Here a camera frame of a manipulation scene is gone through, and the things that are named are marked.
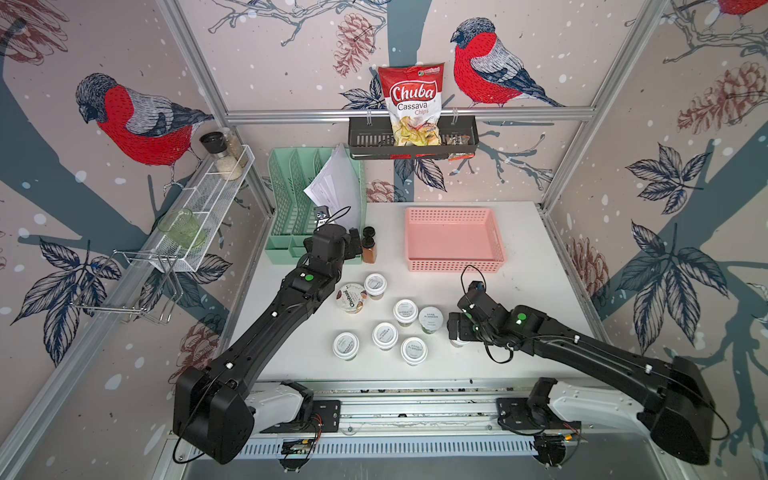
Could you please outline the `green white-lid yogurt cup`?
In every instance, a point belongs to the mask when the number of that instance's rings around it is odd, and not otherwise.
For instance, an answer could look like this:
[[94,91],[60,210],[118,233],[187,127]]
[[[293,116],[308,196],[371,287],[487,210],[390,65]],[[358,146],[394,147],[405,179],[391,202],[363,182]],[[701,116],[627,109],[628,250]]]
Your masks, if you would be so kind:
[[434,334],[444,326],[445,318],[439,308],[426,306],[419,311],[418,321],[424,333]]

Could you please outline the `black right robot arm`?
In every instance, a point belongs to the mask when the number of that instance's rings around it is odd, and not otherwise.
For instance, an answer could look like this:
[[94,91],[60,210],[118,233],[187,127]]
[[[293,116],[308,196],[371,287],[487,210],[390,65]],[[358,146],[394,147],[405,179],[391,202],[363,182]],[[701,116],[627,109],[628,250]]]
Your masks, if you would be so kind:
[[523,352],[585,373],[639,402],[636,419],[663,451],[693,465],[709,463],[716,406],[692,361],[665,362],[621,350],[530,306],[508,310],[481,281],[470,284],[457,307],[447,321],[451,340]]

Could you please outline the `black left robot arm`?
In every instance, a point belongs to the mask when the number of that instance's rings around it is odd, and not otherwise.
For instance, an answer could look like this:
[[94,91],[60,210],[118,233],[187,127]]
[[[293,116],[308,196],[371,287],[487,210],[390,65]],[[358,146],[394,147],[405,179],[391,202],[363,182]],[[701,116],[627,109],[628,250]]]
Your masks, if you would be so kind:
[[256,432],[322,425],[303,385],[282,381],[252,390],[279,348],[334,293],[345,261],[362,252],[358,230],[335,223],[316,228],[304,245],[306,254],[248,330],[208,366],[189,367],[176,381],[173,432],[220,464],[232,461]]

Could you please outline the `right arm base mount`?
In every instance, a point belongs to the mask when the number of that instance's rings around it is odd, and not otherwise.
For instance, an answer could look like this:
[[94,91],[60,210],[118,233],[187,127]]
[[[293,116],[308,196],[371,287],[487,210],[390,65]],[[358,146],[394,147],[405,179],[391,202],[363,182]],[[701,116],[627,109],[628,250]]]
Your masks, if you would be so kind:
[[564,420],[550,407],[550,394],[557,383],[554,378],[540,377],[527,397],[495,400],[498,426],[515,435],[530,437],[534,459],[547,468],[565,465],[583,439],[580,421]]

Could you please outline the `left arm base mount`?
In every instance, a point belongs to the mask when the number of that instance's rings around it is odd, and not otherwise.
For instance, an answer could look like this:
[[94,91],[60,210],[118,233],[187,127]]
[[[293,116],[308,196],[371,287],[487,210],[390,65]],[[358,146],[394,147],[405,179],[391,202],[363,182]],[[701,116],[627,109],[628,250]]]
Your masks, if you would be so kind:
[[286,472],[299,472],[313,455],[323,433],[339,429],[341,402],[316,400],[315,392],[296,382],[258,383],[246,399],[253,414],[254,432],[310,434],[283,441],[279,463]]

